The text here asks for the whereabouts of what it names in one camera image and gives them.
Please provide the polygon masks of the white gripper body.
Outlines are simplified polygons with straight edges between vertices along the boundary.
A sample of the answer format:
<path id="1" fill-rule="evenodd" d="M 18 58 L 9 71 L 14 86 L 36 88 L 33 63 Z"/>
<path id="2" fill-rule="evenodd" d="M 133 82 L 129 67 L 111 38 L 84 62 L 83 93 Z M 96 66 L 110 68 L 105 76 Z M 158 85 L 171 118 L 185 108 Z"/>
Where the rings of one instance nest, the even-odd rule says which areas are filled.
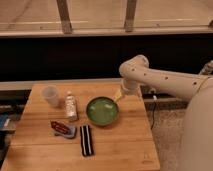
<path id="1" fill-rule="evenodd" d="M 124 95 L 135 95 L 140 96 L 139 84 L 135 81 L 123 79 L 121 83 L 121 92 Z"/>

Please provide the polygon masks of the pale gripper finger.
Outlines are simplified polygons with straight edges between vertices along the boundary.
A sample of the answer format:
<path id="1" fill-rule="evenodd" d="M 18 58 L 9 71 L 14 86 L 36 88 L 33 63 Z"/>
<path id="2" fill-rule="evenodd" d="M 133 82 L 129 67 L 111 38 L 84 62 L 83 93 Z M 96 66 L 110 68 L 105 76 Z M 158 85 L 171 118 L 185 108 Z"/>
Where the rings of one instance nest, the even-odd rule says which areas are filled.
<path id="1" fill-rule="evenodd" d="M 113 97 L 113 100 L 114 100 L 115 102 L 118 102 L 118 101 L 119 101 L 120 99 L 122 99 L 122 98 L 123 98 L 123 92 L 122 92 L 121 89 L 118 89 L 118 90 L 116 91 L 114 97 Z"/>

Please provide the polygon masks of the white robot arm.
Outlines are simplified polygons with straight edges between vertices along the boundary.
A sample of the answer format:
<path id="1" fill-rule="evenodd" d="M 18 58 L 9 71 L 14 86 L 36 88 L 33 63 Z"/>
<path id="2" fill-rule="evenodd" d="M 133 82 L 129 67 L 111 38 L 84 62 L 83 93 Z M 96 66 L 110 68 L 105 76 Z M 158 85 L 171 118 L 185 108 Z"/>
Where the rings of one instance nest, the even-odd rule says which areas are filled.
<path id="1" fill-rule="evenodd" d="M 198 74 L 151 69 L 144 55 L 119 66 L 121 86 L 115 99 L 138 95 L 140 84 L 188 102 L 177 171 L 213 171 L 213 60 Z"/>

